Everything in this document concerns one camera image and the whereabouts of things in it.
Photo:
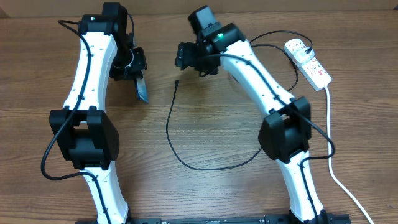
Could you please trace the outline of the blue Galaxy smartphone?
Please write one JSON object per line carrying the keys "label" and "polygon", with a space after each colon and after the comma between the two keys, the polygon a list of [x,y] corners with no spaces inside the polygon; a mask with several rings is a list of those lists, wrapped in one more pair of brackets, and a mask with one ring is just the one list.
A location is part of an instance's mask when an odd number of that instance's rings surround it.
{"label": "blue Galaxy smartphone", "polygon": [[137,99],[141,100],[145,103],[148,103],[149,97],[148,97],[146,82],[145,82],[144,78],[135,79],[134,84],[136,87]]}

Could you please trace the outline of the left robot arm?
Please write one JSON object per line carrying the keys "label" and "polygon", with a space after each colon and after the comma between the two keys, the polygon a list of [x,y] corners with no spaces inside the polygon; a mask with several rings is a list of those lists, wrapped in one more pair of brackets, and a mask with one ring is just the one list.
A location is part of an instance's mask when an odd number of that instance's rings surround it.
{"label": "left robot arm", "polygon": [[116,173],[119,133],[106,114],[109,79],[132,80],[137,97],[148,102],[144,72],[144,51],[136,47],[134,33],[127,31],[133,21],[119,2],[105,2],[101,14],[85,14],[73,30],[80,38],[80,56],[70,93],[62,109],[49,116],[54,133],[40,165],[47,179],[45,162],[54,144],[77,172],[65,179],[83,176],[89,186],[97,218],[95,223],[132,223]]}

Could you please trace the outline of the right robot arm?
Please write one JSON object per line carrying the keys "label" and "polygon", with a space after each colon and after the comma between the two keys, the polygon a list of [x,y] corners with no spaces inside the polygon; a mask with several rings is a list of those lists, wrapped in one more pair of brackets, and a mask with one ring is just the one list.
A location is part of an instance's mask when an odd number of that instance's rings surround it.
{"label": "right robot arm", "polygon": [[259,108],[262,126],[258,140],[266,155],[280,167],[290,198],[292,223],[327,223],[317,197],[309,161],[309,139],[314,124],[310,104],[281,87],[256,57],[238,27],[218,22],[209,6],[193,11],[188,21],[195,42],[182,42],[175,65],[204,74],[229,72]]}

